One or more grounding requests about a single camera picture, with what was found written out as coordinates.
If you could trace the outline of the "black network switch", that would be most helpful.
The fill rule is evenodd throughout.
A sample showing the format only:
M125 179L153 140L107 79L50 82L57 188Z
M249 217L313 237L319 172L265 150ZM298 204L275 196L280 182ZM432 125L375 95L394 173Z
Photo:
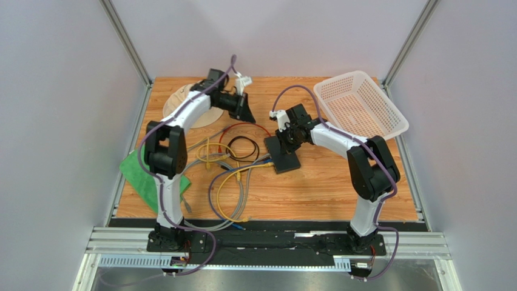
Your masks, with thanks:
M288 153L276 136L264 139L265 146L271 156L276 174L282 174L301 168L301 163L296 153Z

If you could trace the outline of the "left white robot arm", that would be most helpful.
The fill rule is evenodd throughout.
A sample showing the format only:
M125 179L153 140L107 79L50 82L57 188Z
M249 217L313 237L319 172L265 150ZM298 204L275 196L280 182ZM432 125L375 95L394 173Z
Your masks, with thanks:
M211 108L226 110L232 119L254 123L244 89L252 78L236 74L234 93L225 91L228 74L212 69L208 77L194 84L186 98L166 118L151 121L140 145L138 161L152 175L157 188L157 223L149 235L151 242L181 247L185 241L183 212L180 206L180 183L187 161L186 134Z

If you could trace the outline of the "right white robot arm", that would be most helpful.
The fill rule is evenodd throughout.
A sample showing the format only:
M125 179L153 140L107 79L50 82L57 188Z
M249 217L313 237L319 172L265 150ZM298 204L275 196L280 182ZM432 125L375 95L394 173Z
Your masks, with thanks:
M348 161L351 182L359 197L347 234L357 246L371 241L377 233L381 203L394 193L400 180L386 141L380 136L360 138L321 117L313 119L302 104L271 111L269 117L278 124L275 136L266 140L276 173L300 168L296 150L304 143L324 147Z

